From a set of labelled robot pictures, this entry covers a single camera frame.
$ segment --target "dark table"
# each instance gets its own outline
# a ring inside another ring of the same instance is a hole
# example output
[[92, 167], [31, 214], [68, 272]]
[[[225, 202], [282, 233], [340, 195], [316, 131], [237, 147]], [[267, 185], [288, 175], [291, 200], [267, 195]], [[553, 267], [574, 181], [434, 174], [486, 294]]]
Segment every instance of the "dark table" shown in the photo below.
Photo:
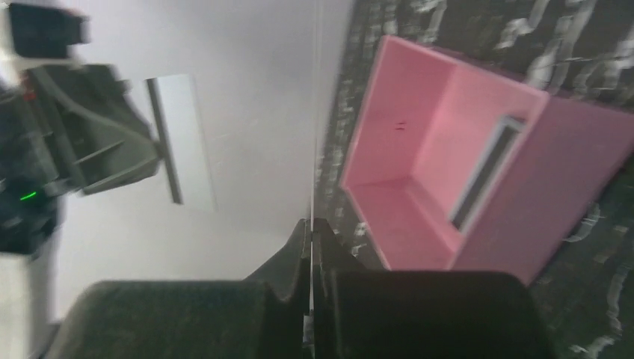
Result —
[[[328, 124], [316, 214], [327, 218], [371, 269], [382, 269], [381, 262], [339, 179], [384, 34], [451, 49], [561, 96], [634, 108], [634, 1], [359, 0]], [[589, 235], [577, 242], [562, 239], [561, 249], [531, 286], [561, 358], [631, 358], [634, 353], [630, 168], [626, 165], [591, 207], [589, 220], [580, 226], [585, 227], [581, 231], [591, 228]]]

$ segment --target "open pink container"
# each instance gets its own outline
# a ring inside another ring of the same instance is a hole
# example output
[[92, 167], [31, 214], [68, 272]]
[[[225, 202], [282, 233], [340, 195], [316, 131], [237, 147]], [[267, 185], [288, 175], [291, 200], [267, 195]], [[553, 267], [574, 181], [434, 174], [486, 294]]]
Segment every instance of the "open pink container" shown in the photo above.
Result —
[[383, 39], [342, 187], [392, 270], [529, 283], [634, 148], [634, 116]]

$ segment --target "gray wall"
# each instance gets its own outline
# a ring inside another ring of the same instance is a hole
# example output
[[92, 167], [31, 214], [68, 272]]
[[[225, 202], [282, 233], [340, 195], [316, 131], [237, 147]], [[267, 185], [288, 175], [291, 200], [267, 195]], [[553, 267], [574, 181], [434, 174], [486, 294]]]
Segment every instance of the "gray wall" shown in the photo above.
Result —
[[[317, 65], [316, 1], [326, 9]], [[194, 77], [218, 210], [171, 204], [163, 170], [115, 191], [70, 196], [55, 315], [99, 280], [249, 274], [307, 215], [313, 151], [330, 112], [352, 0], [63, 3], [90, 16], [92, 43], [79, 50], [86, 61], [116, 64], [137, 86], [156, 76]], [[132, 97], [149, 115], [143, 91], [135, 88]]]

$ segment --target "green light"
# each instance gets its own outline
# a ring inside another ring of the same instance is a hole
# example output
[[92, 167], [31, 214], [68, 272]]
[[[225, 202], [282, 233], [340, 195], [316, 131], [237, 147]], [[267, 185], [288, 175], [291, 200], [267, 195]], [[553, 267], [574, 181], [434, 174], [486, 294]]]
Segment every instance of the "green light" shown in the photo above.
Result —
[[31, 197], [35, 197], [35, 195], [36, 195], [36, 194], [37, 194], [37, 192], [32, 192], [32, 193], [29, 193], [29, 194], [27, 194], [26, 196], [24, 196], [24, 197], [20, 198], [20, 200], [27, 200], [27, 199], [29, 199], [29, 198], [31, 198]]

